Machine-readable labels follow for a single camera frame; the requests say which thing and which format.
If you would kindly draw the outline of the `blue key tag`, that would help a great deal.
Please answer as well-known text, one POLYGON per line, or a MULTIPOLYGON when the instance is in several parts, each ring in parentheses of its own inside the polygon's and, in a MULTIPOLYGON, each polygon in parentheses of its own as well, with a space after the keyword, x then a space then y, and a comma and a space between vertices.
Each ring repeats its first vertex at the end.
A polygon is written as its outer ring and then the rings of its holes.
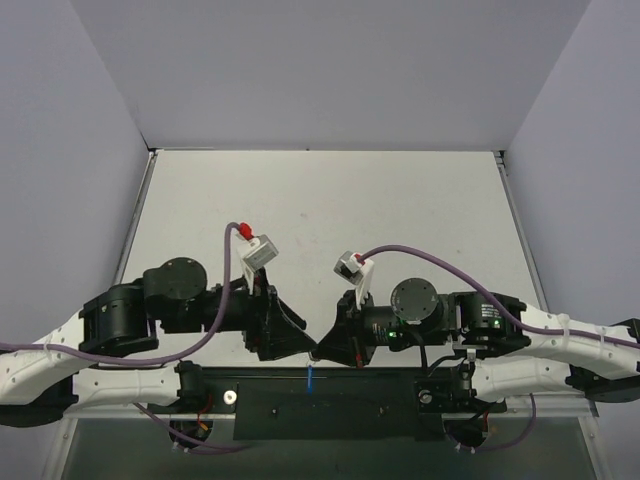
POLYGON ((307 365, 307 374, 306 374, 306 393, 313 393, 313 378, 314 378, 314 367, 309 364, 307 365))

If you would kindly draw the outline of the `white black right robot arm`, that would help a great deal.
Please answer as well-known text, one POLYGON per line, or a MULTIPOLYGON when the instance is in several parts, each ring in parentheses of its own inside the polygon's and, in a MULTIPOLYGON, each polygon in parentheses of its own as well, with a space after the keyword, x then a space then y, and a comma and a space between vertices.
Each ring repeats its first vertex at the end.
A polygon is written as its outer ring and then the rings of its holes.
POLYGON ((387 306, 360 302, 349 290, 310 356, 363 368, 377 348, 418 348, 408 395, 421 413, 477 412, 545 391, 580 392, 601 403, 638 400, 638 320, 588 326, 514 297, 495 299, 440 294, 421 278, 400 282, 387 306))

